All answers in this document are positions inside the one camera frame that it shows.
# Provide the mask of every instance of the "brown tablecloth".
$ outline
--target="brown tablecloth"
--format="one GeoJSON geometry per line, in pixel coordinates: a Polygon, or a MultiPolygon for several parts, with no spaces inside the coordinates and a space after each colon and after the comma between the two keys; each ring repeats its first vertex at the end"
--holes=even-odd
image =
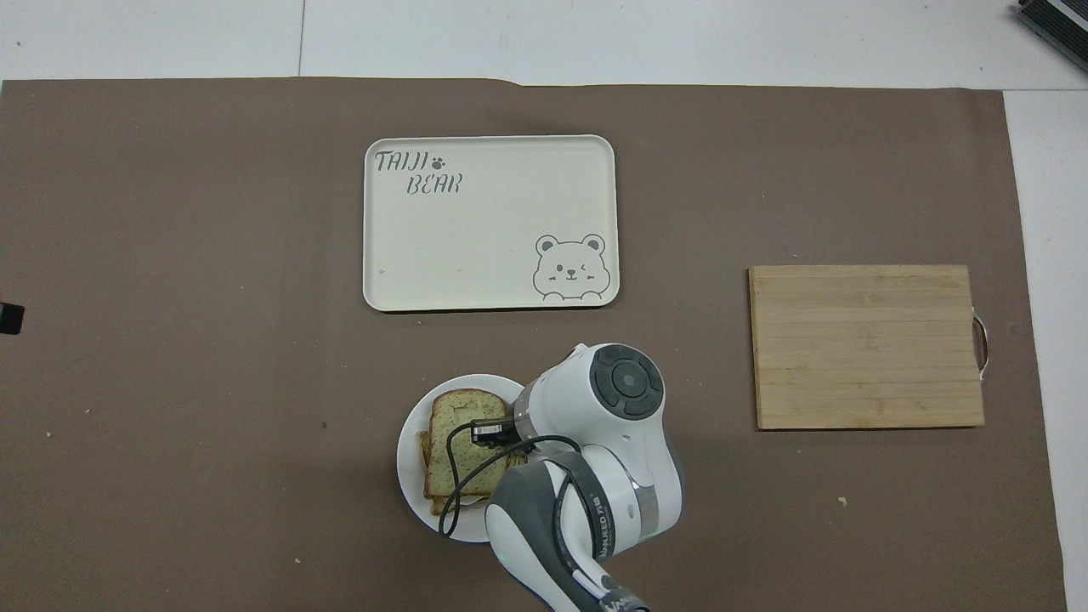
{"type": "Polygon", "coordinates": [[[440,381],[606,341],[660,366],[685,464],[680,523],[608,564],[655,610],[1064,608],[998,93],[9,81],[0,146],[5,610],[532,610],[410,512],[397,434],[440,381]],[[613,304],[364,304],[370,143],[578,133],[616,150],[613,304]],[[969,266],[986,426],[757,431],[776,264],[969,266]]]}

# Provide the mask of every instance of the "white table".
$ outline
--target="white table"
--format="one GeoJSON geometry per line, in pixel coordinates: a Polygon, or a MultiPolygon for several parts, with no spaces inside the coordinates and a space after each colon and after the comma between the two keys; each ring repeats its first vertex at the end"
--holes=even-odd
{"type": "Polygon", "coordinates": [[[1013,2],[165,0],[0,4],[0,78],[484,76],[1003,89],[1068,608],[1088,612],[1088,74],[1013,2]]]}

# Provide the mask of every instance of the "white plate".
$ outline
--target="white plate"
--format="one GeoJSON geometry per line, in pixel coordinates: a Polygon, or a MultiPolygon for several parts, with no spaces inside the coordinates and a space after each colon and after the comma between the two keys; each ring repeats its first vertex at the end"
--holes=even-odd
{"type": "Polygon", "coordinates": [[[387,138],[367,150],[362,293],[384,311],[602,306],[616,160],[593,135],[387,138]]]}
{"type": "MultiPolygon", "coordinates": [[[[521,393],[522,387],[508,378],[490,374],[460,376],[432,389],[408,414],[405,426],[400,429],[400,439],[397,441],[397,478],[400,480],[400,492],[404,493],[405,500],[408,501],[408,505],[411,506],[416,516],[435,531],[438,530],[438,517],[431,515],[431,500],[423,498],[425,477],[423,456],[419,450],[417,436],[420,431],[426,431],[430,426],[431,404],[434,403],[434,399],[454,389],[482,389],[498,395],[507,404],[512,404],[518,399],[518,394],[521,393]]],[[[469,507],[462,505],[460,517],[457,519],[457,529],[452,536],[453,539],[462,542],[486,542],[487,529],[483,523],[483,509],[484,504],[469,507]]],[[[446,529],[449,529],[452,518],[453,515],[446,517],[446,529]]]]}

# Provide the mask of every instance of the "round plate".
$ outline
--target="round plate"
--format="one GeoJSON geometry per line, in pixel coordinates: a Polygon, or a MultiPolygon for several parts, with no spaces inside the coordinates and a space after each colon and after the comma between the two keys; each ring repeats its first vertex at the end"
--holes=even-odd
{"type": "MultiPolygon", "coordinates": [[[[418,434],[420,431],[426,431],[430,426],[431,404],[434,403],[434,399],[455,389],[490,391],[510,405],[518,399],[522,387],[508,378],[491,374],[459,376],[432,389],[408,414],[405,426],[400,429],[400,440],[397,441],[397,478],[400,480],[400,492],[404,493],[416,516],[435,531],[438,530],[438,517],[431,515],[431,500],[423,498],[425,472],[418,434]]],[[[465,502],[472,499],[467,497],[461,499],[461,514],[457,518],[457,529],[454,530],[452,538],[462,542],[486,542],[487,529],[483,523],[485,504],[466,507],[465,502]]],[[[446,517],[446,529],[449,528],[452,518],[452,514],[446,517]]]]}

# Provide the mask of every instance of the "bear ear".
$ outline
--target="bear ear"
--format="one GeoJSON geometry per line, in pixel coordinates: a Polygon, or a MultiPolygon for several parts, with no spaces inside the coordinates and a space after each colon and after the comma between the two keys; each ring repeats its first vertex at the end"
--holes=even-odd
{"type": "Polygon", "coordinates": [[[597,253],[602,253],[605,249],[605,238],[596,234],[590,234],[582,238],[582,244],[597,253]]]}
{"type": "Polygon", "coordinates": [[[552,248],[557,244],[559,244],[559,241],[555,240],[555,236],[544,234],[543,236],[536,238],[536,254],[544,255],[545,250],[552,248]]]}

